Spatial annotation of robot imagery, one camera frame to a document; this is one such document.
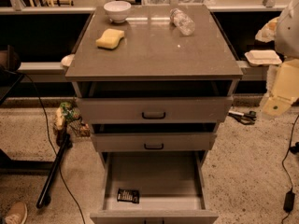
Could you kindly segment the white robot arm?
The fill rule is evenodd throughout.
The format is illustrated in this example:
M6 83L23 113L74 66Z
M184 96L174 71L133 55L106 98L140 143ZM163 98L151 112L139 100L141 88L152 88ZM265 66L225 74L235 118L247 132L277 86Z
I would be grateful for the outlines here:
M280 13L275 48L287 57L299 58L299 0L291 0Z

